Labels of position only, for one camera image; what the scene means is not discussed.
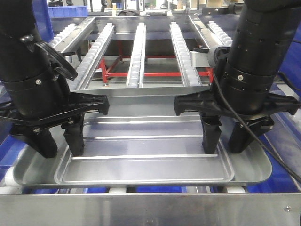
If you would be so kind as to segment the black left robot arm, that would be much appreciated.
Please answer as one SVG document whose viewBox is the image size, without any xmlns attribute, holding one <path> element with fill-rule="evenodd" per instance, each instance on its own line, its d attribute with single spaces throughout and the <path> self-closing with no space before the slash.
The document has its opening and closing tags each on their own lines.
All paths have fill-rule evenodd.
<svg viewBox="0 0 301 226">
<path fill-rule="evenodd" d="M 45 158 L 57 155 L 50 128 L 61 126 L 74 156 L 83 154 L 83 120 L 87 111 L 107 114 L 105 95 L 71 92 L 75 69 L 43 41 L 35 26 L 30 0 L 0 3 L 0 80 L 11 100 L 1 103 L 0 118 L 10 134 Z"/>
</svg>

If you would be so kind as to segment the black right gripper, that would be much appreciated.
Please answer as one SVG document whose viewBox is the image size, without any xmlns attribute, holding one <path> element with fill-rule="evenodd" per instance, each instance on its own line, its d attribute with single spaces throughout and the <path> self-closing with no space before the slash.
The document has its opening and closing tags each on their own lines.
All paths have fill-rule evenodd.
<svg viewBox="0 0 301 226">
<path fill-rule="evenodd" d="M 185 111 L 195 111 L 200 115 L 202 121 L 203 141 L 202 146 L 205 154 L 214 154 L 220 135 L 222 125 L 221 116 L 235 118 L 237 114 L 246 121 L 250 130 L 256 137 L 272 130 L 274 121 L 270 115 L 280 112 L 296 114 L 301 104 L 293 96 L 284 96 L 268 93 L 263 100 L 263 106 L 256 113 L 232 112 L 223 101 L 218 101 L 212 91 L 205 90 L 197 93 L 176 96 L 174 98 L 174 111 L 180 115 Z M 254 138 L 243 128 L 240 122 L 236 122 L 230 136 L 228 146 L 232 153 L 241 153 L 252 142 Z"/>
</svg>

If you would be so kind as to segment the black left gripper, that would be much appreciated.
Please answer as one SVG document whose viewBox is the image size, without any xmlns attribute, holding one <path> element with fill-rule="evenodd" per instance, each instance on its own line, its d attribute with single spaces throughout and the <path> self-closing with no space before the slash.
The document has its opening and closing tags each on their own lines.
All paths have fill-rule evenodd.
<svg viewBox="0 0 301 226">
<path fill-rule="evenodd" d="M 22 116 L 12 101 L 1 103 L 0 120 L 11 122 L 13 126 L 10 135 L 32 147 L 44 158 L 56 157 L 58 147 L 48 129 L 61 125 L 65 129 L 63 135 L 73 156 L 81 156 L 85 146 L 84 113 L 97 110 L 107 115 L 109 107 L 106 95 L 72 92 L 66 104 L 39 113 L 32 118 Z"/>
</svg>

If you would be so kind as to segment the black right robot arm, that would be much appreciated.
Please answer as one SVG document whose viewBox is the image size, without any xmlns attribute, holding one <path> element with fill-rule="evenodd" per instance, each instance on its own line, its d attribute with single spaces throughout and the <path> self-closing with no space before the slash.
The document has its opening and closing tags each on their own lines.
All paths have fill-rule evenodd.
<svg viewBox="0 0 301 226">
<path fill-rule="evenodd" d="M 278 112 L 295 114 L 300 103 L 294 97 L 271 94 L 270 88 L 301 20 L 298 0 L 246 0 L 227 54 L 218 57 L 209 90 L 176 96 L 177 115 L 187 110 L 199 112 L 202 146 L 206 154 L 215 152 L 221 135 L 220 117 L 240 116 L 245 129 L 235 123 L 228 145 L 242 152 L 257 136 L 269 131 Z"/>
</svg>

